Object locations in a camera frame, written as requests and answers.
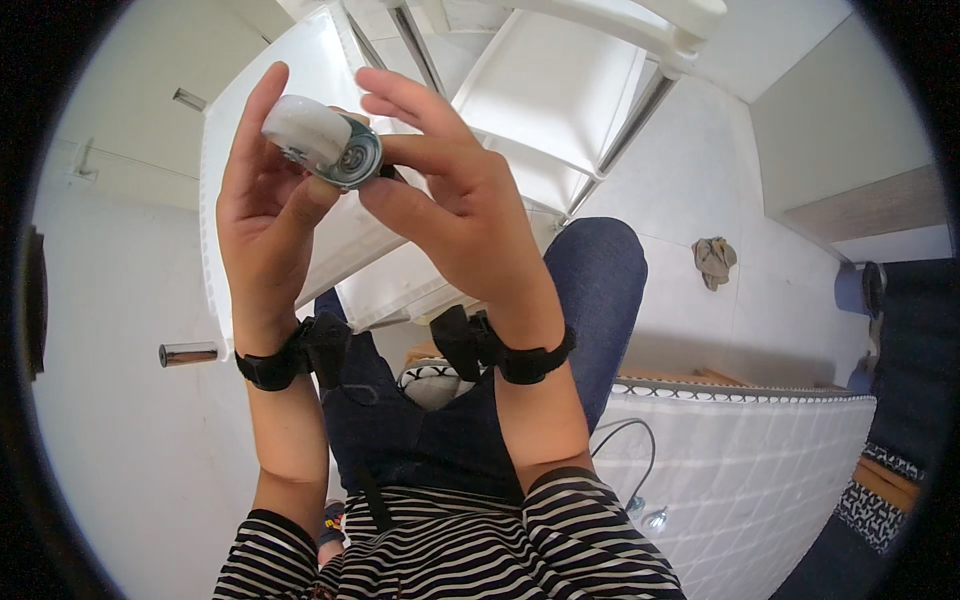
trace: hand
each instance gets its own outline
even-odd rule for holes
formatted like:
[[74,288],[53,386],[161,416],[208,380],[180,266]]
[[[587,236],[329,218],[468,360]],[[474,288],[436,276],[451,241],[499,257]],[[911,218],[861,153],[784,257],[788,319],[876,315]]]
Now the hand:
[[384,161],[420,171],[434,201],[417,188],[377,179],[360,202],[388,228],[419,246],[447,281],[483,300],[493,327],[512,348],[553,349],[564,336],[553,280],[503,156],[485,150],[441,96],[371,68],[356,82],[372,114],[395,117],[424,135],[384,135]]
[[313,229],[340,190],[288,161],[261,133],[289,70],[274,63],[251,92],[217,199],[217,235],[241,354],[276,352],[297,327],[294,302],[310,265]]

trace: cable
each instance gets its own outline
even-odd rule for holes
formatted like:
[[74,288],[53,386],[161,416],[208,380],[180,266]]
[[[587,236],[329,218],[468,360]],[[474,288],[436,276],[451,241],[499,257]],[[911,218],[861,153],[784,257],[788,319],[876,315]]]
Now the cable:
[[650,434],[650,465],[647,466],[647,472],[643,473],[643,478],[640,479],[640,483],[636,484],[636,487],[634,488],[634,492],[630,494],[630,500],[633,500],[636,497],[636,493],[640,491],[640,486],[642,486],[643,483],[647,480],[647,477],[650,476],[650,471],[654,469],[654,461],[657,459],[657,438],[654,437],[654,430],[650,428],[650,425],[647,424],[647,421],[643,419],[630,419],[624,423],[620,423],[619,427],[617,427],[616,429],[608,433],[607,437],[603,439],[603,442],[601,442],[596,447],[596,449],[590,452],[590,458],[593,458],[594,456],[597,455],[597,452],[600,451],[600,448],[603,447],[603,444],[606,444],[607,440],[612,438],[617,431],[624,429],[626,427],[629,427],[630,425],[636,425],[637,423],[646,427],[647,433]]

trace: blue jeans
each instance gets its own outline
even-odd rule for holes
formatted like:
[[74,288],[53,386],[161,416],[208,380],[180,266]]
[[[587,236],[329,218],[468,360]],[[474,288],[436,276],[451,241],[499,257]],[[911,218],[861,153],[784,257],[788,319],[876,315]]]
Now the blue jeans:
[[[592,433],[643,298],[643,248],[621,221],[578,219],[560,232],[543,259],[564,318],[577,332],[569,362]],[[314,311],[345,319],[335,289],[317,298]],[[364,464],[380,487],[481,493],[517,505],[523,499],[500,434],[492,370],[444,408],[423,411],[397,387],[366,332],[351,339],[341,385],[326,393],[323,403],[330,448],[349,493],[361,492],[357,470]]]

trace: black wrist strap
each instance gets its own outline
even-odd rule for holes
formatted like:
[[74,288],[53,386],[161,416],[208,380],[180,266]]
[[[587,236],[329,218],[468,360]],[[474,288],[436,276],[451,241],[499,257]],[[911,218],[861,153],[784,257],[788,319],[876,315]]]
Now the black wrist strap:
[[330,313],[307,317],[270,356],[233,355],[237,368],[253,386],[266,392],[290,387],[297,375],[315,372],[325,389],[340,385],[340,369],[349,346],[349,325]]
[[577,346],[576,332],[568,325],[564,340],[549,352],[546,348],[507,348],[490,326],[486,311],[468,319],[467,311],[460,304],[448,308],[431,321],[430,332],[450,367],[461,379],[472,382],[480,380],[479,364],[498,367],[509,383],[540,383],[547,373],[558,369]]

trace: sneaker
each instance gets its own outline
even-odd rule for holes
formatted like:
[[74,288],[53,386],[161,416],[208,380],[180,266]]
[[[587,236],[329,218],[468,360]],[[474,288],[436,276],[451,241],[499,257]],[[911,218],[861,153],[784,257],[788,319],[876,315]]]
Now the sneaker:
[[328,541],[344,541],[347,539],[341,525],[344,520],[344,508],[344,503],[340,500],[330,500],[326,503],[324,524],[321,525],[320,534],[317,536],[318,548]]

